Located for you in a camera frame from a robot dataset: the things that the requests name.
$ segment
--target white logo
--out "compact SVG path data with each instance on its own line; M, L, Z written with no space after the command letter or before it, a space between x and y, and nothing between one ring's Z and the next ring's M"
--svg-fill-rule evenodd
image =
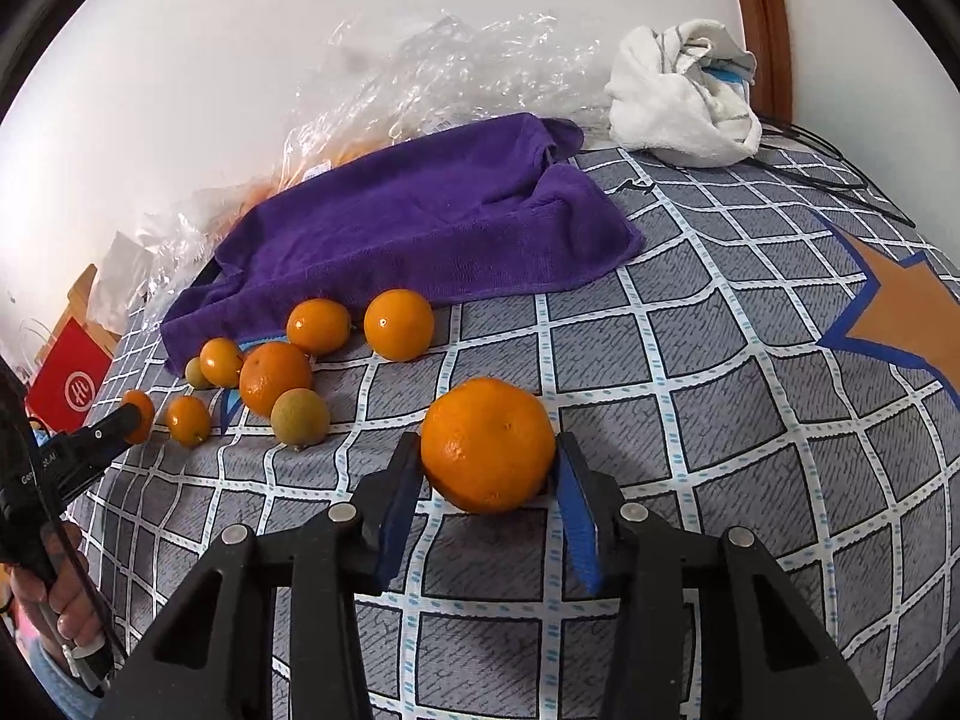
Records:
M85 412L93 404L93 396L97 394L96 386L83 370L78 370L66 377L64 398L66 404L75 412Z

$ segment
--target grid pattern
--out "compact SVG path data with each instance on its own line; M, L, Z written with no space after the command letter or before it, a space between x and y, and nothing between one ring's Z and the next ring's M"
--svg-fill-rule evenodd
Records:
M770 159L853 181L811 153ZM711 535L752 528L878 716L909 717L960 643L960 415L923 371L816 346L864 275L809 209L892 256L925 252L955 293L960 271L909 228L758 167L677 170L620 149L577 163L646 235L634 261L569 293L438 309L432 346L411 364L354 338L314 364L333 419L320 446L278 445L246 410L193 452L157 427L78 500L72 517L128 646L224 527L293 527L349 499L435 397L491 375L534 391L628 499ZM190 391L139 325L134 316L91 419L134 387L158 411ZM212 410L220 394L198 396ZM685 600L679 712L692 720L700 618L696 593ZM424 487L400 576L357 601L374 714L594 717L616 612L566 564L553 501L469 517ZM287 592L275 627L275 717L286 718Z

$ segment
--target wall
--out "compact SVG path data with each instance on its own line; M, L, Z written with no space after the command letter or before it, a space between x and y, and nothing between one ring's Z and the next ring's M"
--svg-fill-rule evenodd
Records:
M640 23L698 16L742 39L737 0L88 0L0 125L0 338L23 317L52 325L144 211L270 170L294 90L342 19L440 8L476 25L590 18L610 47Z
M794 119L960 262L960 93L891 0L786 0Z

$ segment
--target metal rivet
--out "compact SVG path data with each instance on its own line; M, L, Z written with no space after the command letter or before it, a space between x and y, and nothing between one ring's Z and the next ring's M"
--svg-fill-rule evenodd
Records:
M247 537L247 527L245 525L227 525L224 531L220 533L220 538L224 544L239 544Z
M326 515L334 522L350 522L357 516L357 508L352 503L337 503L326 510Z
M727 538L730 540L731 544L734 544L738 547L752 547L754 545L754 533L747 530L746 528L741 528L739 525L736 528L730 528L730 532L727 533Z
M620 516L627 522L643 522L650 514L642 503L625 503L620 507Z

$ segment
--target human hand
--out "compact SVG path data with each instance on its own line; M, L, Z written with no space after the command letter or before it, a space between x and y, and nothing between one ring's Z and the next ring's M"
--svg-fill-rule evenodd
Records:
M80 546L80 528L72 522L64 522L64 531L74 549ZM55 533L51 533L46 539L45 546L51 557L64 552ZM77 557L83 570L87 570L89 563L85 555L78 553ZM49 592L34 572L22 566L13 567L10 584L14 597L21 601L23 613L42 637L44 648L61 664L64 663L64 653L37 604L46 601L50 605L59 615L56 630L66 640L73 640L78 647L90 644L99 634L100 621L93 610L93 603L83 592L80 577L66 557L61 561L56 572L56 582Z

